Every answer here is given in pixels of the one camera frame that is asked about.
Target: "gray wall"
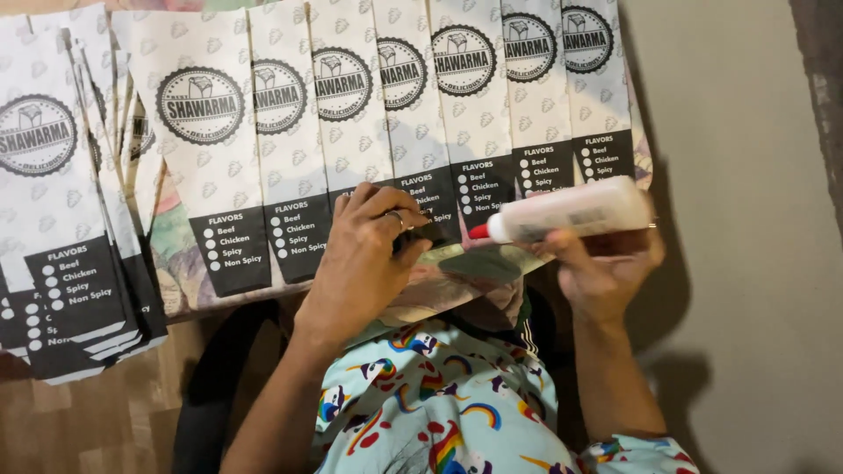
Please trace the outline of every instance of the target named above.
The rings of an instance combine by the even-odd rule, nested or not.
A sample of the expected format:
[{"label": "gray wall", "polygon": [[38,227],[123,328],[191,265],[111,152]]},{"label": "gray wall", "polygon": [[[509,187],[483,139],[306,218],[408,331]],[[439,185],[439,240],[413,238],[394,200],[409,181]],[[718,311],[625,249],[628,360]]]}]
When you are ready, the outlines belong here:
[{"label": "gray wall", "polygon": [[629,324],[668,425],[704,472],[843,472],[843,246],[791,8],[621,7],[670,252]]}]

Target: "silver ring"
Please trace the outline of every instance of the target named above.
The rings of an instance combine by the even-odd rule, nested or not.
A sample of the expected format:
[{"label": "silver ring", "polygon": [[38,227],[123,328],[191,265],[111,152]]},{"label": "silver ring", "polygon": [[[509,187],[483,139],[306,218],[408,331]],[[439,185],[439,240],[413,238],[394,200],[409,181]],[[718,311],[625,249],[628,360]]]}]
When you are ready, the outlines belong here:
[{"label": "silver ring", "polygon": [[393,209],[384,214],[384,216],[395,216],[395,218],[398,219],[399,224],[401,224],[401,230],[404,230],[404,219],[401,218],[401,214],[398,211]]}]

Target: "glue bottle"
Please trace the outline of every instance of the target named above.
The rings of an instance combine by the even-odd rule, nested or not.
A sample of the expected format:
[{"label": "glue bottle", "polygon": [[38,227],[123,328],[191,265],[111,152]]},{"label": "glue bottle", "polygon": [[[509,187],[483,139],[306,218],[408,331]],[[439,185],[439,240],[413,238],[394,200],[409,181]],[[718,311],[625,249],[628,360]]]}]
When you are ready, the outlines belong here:
[{"label": "glue bottle", "polygon": [[580,237],[588,237],[646,229],[651,222],[650,206],[635,182],[629,176],[615,176],[504,204],[469,237],[529,244],[541,242],[555,229],[574,229]]}]

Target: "unicorn print shirt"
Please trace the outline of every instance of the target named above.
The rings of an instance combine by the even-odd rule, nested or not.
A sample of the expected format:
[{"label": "unicorn print shirt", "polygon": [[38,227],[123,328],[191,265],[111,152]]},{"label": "unicorn print shirt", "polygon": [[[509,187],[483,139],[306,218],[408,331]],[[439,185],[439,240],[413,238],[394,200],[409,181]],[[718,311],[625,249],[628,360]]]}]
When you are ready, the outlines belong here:
[{"label": "unicorn print shirt", "polygon": [[556,409],[531,353],[425,320],[330,366],[311,457],[324,474],[699,474],[670,438],[616,436],[577,455],[556,437]]}]

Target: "hand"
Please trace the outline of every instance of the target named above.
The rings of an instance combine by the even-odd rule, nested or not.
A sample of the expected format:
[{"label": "hand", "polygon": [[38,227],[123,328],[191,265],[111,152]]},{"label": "hand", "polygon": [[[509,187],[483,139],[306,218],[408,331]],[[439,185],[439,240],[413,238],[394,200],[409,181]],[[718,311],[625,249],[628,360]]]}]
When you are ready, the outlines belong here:
[{"label": "hand", "polygon": [[567,229],[551,232],[540,245],[562,262],[559,286],[571,302],[575,322],[623,325],[626,306],[664,260],[662,238],[651,228],[587,240],[592,255],[615,256],[589,255],[587,244]]},{"label": "hand", "polygon": [[[401,217],[398,219],[395,210]],[[345,343],[372,322],[410,280],[410,270],[432,242],[419,239],[392,255],[392,241],[410,226],[428,223],[412,196],[363,182],[340,196],[313,287],[296,314],[295,330],[328,347]]]}]

